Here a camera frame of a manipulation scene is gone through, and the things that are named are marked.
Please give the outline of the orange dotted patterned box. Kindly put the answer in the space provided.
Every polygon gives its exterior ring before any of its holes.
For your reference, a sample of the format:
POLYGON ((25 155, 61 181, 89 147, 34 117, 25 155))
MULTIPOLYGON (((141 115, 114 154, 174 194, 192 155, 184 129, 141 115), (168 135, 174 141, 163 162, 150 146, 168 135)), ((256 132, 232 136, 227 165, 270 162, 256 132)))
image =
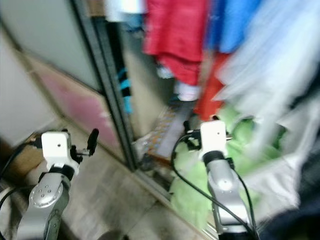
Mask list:
POLYGON ((158 117, 157 125, 151 131, 146 141, 144 160, 168 164, 174 144, 185 132, 183 122, 189 117, 190 110, 181 101, 170 103, 167 109, 158 117))

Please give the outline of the red-orange hanging cloth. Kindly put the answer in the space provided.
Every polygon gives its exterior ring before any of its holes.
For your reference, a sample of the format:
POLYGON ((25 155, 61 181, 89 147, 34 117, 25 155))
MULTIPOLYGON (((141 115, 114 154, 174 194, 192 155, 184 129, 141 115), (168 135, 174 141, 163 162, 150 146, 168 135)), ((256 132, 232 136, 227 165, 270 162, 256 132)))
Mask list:
POLYGON ((224 84, 217 77, 217 71, 219 71, 222 66, 229 59, 230 54, 224 54, 221 52, 215 52, 212 57, 212 66, 202 87, 201 95, 194 108, 194 113, 198 115, 201 122, 210 121, 211 117, 217 114, 218 110, 224 104, 224 101, 215 100, 218 92, 224 87, 224 84))

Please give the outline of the light green cloth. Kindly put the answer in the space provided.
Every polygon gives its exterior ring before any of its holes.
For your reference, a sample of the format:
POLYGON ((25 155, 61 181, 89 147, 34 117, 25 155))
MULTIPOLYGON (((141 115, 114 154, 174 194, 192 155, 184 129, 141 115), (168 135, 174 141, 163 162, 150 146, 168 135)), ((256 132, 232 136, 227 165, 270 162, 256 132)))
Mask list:
MULTIPOLYGON (((227 142, 228 154, 233 158, 235 169, 249 188, 251 202, 255 214, 259 214, 258 205, 265 202, 265 197, 259 192, 258 186, 250 182, 250 178, 258 173, 259 169, 276 162, 282 155, 281 138, 285 133, 279 133, 272 144, 264 147, 260 157, 256 160, 248 158, 244 152, 253 140, 254 130, 258 125, 249 116, 240 114, 233 106, 224 105, 216 115, 224 121, 231 140, 227 142)), ((206 168, 199 159, 198 151, 190 151, 187 146, 180 143, 176 149, 174 163, 178 171, 196 187, 208 193, 206 181, 206 168)), ((176 177, 171 186, 170 202, 174 210, 186 221, 203 229, 212 215, 211 201, 203 197, 180 178, 176 177)))

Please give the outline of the brown cardboard box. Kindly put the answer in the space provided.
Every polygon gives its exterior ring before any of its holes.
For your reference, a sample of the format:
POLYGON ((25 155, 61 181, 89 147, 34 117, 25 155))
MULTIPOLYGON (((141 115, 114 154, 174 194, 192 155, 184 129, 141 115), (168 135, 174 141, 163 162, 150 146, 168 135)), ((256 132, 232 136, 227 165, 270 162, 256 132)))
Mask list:
POLYGON ((0 144, 0 175, 9 174, 23 178, 44 161, 42 151, 35 146, 37 137, 30 136, 17 146, 9 146, 4 140, 0 144))

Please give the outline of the black blue striped cloth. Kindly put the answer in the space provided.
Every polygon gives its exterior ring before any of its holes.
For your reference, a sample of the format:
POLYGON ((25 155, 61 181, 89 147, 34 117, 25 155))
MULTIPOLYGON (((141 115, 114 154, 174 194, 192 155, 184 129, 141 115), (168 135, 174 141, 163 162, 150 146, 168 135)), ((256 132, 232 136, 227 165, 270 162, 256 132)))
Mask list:
POLYGON ((126 67, 122 67, 118 71, 117 75, 118 86, 123 98, 123 109, 126 114, 130 115, 133 113, 133 107, 131 105, 131 84, 128 78, 128 71, 126 67))

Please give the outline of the pale grey cloth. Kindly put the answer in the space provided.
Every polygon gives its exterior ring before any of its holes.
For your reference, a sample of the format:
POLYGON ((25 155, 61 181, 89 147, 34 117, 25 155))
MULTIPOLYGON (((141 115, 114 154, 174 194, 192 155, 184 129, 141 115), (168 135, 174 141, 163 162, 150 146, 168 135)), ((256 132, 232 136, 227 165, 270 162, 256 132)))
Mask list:
POLYGON ((287 154, 242 177, 247 187, 257 194, 254 216, 259 222, 298 208, 298 186, 303 164, 304 159, 299 155, 287 154))

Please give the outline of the red hanging garment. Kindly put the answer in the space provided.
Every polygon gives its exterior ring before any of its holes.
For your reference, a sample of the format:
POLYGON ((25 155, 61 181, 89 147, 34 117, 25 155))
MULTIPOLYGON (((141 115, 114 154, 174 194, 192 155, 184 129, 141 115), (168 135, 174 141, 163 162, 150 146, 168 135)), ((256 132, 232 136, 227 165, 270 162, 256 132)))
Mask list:
POLYGON ((142 50, 189 86, 199 84, 211 0, 146 0, 142 50))

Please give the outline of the translucent white garment cover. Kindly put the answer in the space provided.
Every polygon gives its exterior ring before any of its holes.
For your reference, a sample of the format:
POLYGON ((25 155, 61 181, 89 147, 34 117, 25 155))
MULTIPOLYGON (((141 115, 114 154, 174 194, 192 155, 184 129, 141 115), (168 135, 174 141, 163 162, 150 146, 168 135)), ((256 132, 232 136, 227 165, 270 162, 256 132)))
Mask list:
POLYGON ((262 0, 244 42, 217 74, 224 87, 215 98, 258 119, 246 155, 274 141, 277 122, 319 63, 320 0, 262 0))

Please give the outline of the frosted glass sliding wardrobe door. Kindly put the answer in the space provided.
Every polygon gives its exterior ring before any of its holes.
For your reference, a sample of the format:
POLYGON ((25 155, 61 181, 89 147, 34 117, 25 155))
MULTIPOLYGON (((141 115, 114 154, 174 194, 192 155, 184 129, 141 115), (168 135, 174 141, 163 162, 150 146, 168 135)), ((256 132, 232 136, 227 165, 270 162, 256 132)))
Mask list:
POLYGON ((63 119, 128 169, 133 133, 118 80, 109 25, 89 0, 1 0, 1 23, 32 79, 63 119))

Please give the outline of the blue hanging garment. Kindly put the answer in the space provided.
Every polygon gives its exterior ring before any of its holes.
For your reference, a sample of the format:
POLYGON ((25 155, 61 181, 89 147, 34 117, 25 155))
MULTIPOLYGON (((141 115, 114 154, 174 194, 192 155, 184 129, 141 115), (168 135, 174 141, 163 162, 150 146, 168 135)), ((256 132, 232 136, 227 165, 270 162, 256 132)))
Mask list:
POLYGON ((242 44, 262 0, 209 0, 205 49, 231 54, 242 44))

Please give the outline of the dark navy cloth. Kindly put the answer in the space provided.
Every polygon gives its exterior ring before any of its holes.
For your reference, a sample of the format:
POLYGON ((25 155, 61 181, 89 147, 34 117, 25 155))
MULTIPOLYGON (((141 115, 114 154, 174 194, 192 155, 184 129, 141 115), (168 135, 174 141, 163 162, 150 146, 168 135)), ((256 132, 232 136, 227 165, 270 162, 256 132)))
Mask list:
POLYGON ((286 138, 286 153, 304 159, 297 187, 298 208, 285 210, 267 221, 260 237, 285 240, 305 230, 308 240, 320 240, 320 93, 294 110, 291 121, 297 128, 286 138))

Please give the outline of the white hanging garment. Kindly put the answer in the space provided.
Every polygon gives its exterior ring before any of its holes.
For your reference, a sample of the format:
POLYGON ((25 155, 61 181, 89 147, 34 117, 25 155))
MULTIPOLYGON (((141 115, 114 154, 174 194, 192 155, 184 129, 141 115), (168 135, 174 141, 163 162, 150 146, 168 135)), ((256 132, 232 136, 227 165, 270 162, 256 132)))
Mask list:
POLYGON ((132 15, 147 13, 147 0, 103 0, 107 22, 122 23, 132 15))

